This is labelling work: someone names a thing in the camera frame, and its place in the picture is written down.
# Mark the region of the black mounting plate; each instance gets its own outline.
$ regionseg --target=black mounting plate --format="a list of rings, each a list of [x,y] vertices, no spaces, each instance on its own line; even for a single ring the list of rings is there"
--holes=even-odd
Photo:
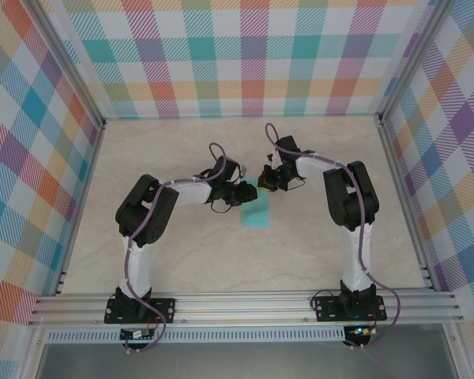
[[[167,324],[172,324],[174,322],[174,298],[149,298],[147,303],[164,315]],[[159,323],[162,322],[161,318],[150,310],[144,312],[143,317],[128,312],[120,312],[119,302],[116,301],[114,295],[107,300],[106,313],[103,318],[104,324],[147,324],[149,321],[150,324],[154,325],[156,320],[158,320]]]
[[[344,307],[338,296],[317,296],[314,298],[314,308],[316,309],[316,320],[318,322],[326,321],[374,321],[374,315],[369,310],[376,313],[378,321],[385,321],[386,308],[379,309],[379,306],[385,305],[382,296],[376,296],[374,304],[356,317],[350,318],[344,311]]]

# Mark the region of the perforated metal strip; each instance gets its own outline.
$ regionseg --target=perforated metal strip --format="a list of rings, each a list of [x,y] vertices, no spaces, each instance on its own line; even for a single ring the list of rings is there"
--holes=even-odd
[[[342,341],[344,327],[168,328],[162,343]],[[52,329],[47,343],[121,343],[119,329]]]

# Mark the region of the plaid backdrop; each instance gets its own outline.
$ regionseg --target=plaid backdrop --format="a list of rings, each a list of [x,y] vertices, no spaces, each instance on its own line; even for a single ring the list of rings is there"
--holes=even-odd
[[[389,132],[442,289],[468,320],[474,362],[474,0],[458,0]]]
[[[426,1],[63,0],[56,12],[60,0],[43,4],[101,109],[137,118],[373,114],[408,18]]]
[[[19,0],[0,0],[0,379],[56,279],[96,135]]]

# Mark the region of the purple cable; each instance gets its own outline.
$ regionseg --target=purple cable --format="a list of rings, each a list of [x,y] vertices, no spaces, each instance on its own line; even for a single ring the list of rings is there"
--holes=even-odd
[[[147,350],[155,347],[158,344],[158,342],[163,338],[164,333],[165,333],[165,329],[167,328],[167,320],[165,320],[165,316],[159,310],[157,310],[155,307],[149,305],[147,302],[142,300],[139,297],[139,295],[137,294],[137,292],[135,292],[132,285],[130,284],[130,276],[129,276],[129,273],[128,273],[128,268],[129,268],[130,254],[131,254],[131,250],[132,250],[132,245],[134,243],[134,238],[137,237],[139,233],[141,233],[141,231],[145,228],[146,224],[148,223],[149,219],[151,219],[152,212],[154,211],[154,209],[156,207],[156,204],[158,203],[158,199],[160,198],[161,191],[163,191],[163,189],[165,187],[173,184],[174,182],[176,182],[176,183],[209,182],[209,181],[217,178],[221,174],[223,174],[224,168],[227,165],[227,154],[226,154],[226,152],[224,151],[223,147],[220,144],[217,144],[216,142],[211,142],[209,144],[209,151],[211,152],[211,155],[213,157],[216,158],[216,156],[214,155],[214,152],[213,152],[213,146],[218,147],[218,149],[221,150],[221,155],[223,156],[223,164],[221,165],[220,170],[217,173],[215,173],[213,176],[210,176],[208,178],[178,179],[178,180],[171,180],[170,182],[163,183],[160,186],[160,188],[158,188],[158,190],[156,191],[155,197],[152,199],[151,208],[149,208],[149,211],[148,211],[147,215],[145,216],[145,218],[142,220],[141,225],[139,225],[139,227],[135,230],[135,232],[132,233],[132,235],[128,238],[128,247],[126,249],[125,268],[124,268],[125,269],[126,286],[128,287],[128,290],[133,295],[133,297],[140,304],[142,304],[143,306],[145,306],[146,308],[148,308],[149,310],[154,312],[158,317],[160,317],[161,322],[163,323],[163,328],[162,328],[162,331],[161,331],[160,335],[154,341],[152,341],[151,343],[148,343],[142,349],[132,349],[132,348],[130,348],[128,346],[128,340],[126,340],[125,341],[125,347],[127,349],[126,350],[127,353],[130,353],[131,351],[135,351],[136,353],[141,353],[142,351],[147,351]]]
[[[270,122],[267,122],[267,124],[265,125],[265,135],[267,136],[267,138],[269,139],[270,143],[277,149],[279,150],[280,152],[284,152],[286,154],[292,154],[294,156],[309,156],[311,158],[314,158],[314,159],[319,159],[325,163],[328,163],[328,164],[332,164],[334,165],[335,167],[340,167],[342,168],[344,171],[346,171],[346,173],[348,174],[349,178],[351,179],[352,183],[353,183],[353,187],[355,187],[355,192],[356,192],[356,196],[358,197],[358,203],[359,203],[359,206],[360,206],[360,233],[359,233],[359,245],[358,245],[358,262],[360,263],[360,267],[362,268],[363,272],[365,273],[365,275],[367,275],[367,277],[375,284],[377,284],[378,286],[380,286],[380,288],[382,288],[383,290],[387,290],[389,292],[391,292],[393,294],[393,296],[395,296],[395,299],[397,300],[397,314],[395,314],[395,317],[393,318],[393,321],[392,323],[390,324],[389,328],[386,330],[386,332],[381,336],[381,338],[377,339],[377,340],[374,340],[372,342],[370,342],[367,346],[374,346],[378,341],[381,341],[383,339],[384,336],[386,336],[394,327],[395,327],[395,324],[397,323],[398,321],[398,317],[401,315],[401,298],[399,297],[398,293],[393,289],[393,288],[390,288],[388,286],[386,286],[385,284],[383,283],[380,283],[379,281],[377,281],[372,275],[371,273],[369,272],[368,268],[365,266],[365,264],[363,263],[363,233],[364,233],[364,228],[365,228],[365,205],[363,203],[363,196],[362,196],[362,191],[360,190],[359,186],[358,186],[358,182],[356,181],[355,177],[353,176],[353,173],[351,172],[351,170],[349,170],[349,168],[345,165],[345,164],[342,164],[341,162],[336,162],[335,160],[331,160],[331,159],[328,159],[328,158],[324,158],[322,156],[319,156],[318,154],[316,153],[305,153],[305,152],[291,152],[289,150],[286,150],[285,148],[282,148],[280,147],[276,142],[273,141],[273,139],[270,137],[270,134],[269,134],[269,127],[272,127],[274,133],[276,134],[276,141],[279,140],[279,135],[277,134],[277,129],[276,127],[270,123]]]

